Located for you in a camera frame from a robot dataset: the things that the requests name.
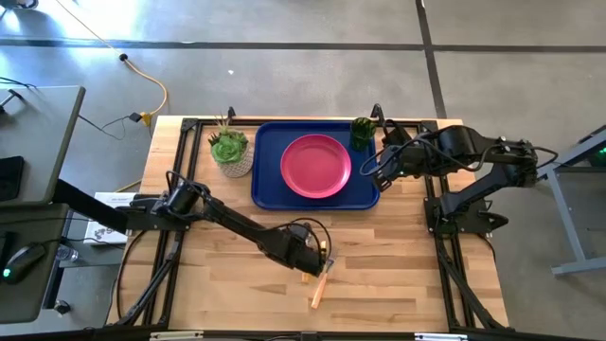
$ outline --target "gray floor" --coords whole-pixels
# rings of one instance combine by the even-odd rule
[[[168,0],[63,2],[107,39],[178,42],[420,44],[414,0]],[[435,44],[604,45],[606,3],[598,0],[425,0]],[[7,12],[0,38],[92,39],[54,1],[39,11]],[[130,59],[170,91],[163,115],[349,116],[379,102],[390,117],[436,117],[421,51],[131,49]],[[448,117],[483,135],[527,138],[559,152],[604,124],[604,54],[436,54]],[[87,89],[81,113],[105,123],[149,111],[159,89],[102,48],[0,50],[0,74],[39,85]],[[120,133],[119,126],[114,127]],[[62,177],[92,193],[140,178],[150,137],[126,123],[115,141],[79,122]],[[546,184],[493,195],[510,218],[495,232],[497,265],[512,327],[524,332],[604,339],[606,272],[553,278],[551,265],[572,260]],[[72,233],[82,233],[76,226]],[[63,318],[44,312],[0,333],[100,326],[116,269],[70,269],[60,298]]]

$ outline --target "pink plate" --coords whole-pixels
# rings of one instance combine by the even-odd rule
[[[320,199],[338,192],[348,182],[351,160],[334,138],[305,135],[286,148],[280,170],[286,185],[297,194]]]

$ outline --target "wooden tabletop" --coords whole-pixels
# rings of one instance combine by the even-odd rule
[[[167,189],[184,117],[159,117],[141,185],[141,193]],[[257,127],[234,127],[254,143]],[[440,119],[440,128],[461,124]],[[320,220],[330,231],[338,258],[317,310],[310,308],[316,278],[308,284],[301,273],[266,259],[257,247],[233,232],[208,222],[192,226],[185,237],[172,305],[170,328],[178,330],[439,332],[447,331],[436,248],[427,232],[422,209],[423,181],[401,178],[366,211],[276,212],[263,210],[251,199],[250,173],[225,177],[206,142],[215,128],[204,127],[195,180],[208,185],[227,206],[266,225],[298,217]],[[377,132],[377,148],[383,134]],[[191,142],[186,148],[183,173]],[[449,176],[451,190],[474,181],[471,173]],[[122,312],[148,284],[159,233],[150,232],[134,247],[124,268]],[[468,282],[485,307],[507,325],[501,288],[484,241],[461,235]],[[164,285],[160,289],[164,297]],[[454,289],[457,316],[462,320],[460,295]],[[163,299],[158,299],[156,311]],[[112,307],[108,322],[116,321]]]

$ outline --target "gray desk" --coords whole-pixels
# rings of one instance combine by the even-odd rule
[[[24,219],[64,218],[68,206],[53,204],[31,207],[0,208],[0,231],[16,232],[13,254],[30,242],[45,242],[61,237],[64,220],[48,220],[20,224],[3,224]],[[58,242],[46,245],[46,255],[29,274],[16,285],[0,283],[0,323],[30,322],[40,313],[46,284],[52,271]]]
[[[0,115],[0,158],[23,156],[25,167],[19,196],[0,206],[46,204],[59,179],[84,88],[13,89],[24,100],[11,100],[5,106],[7,112]]]

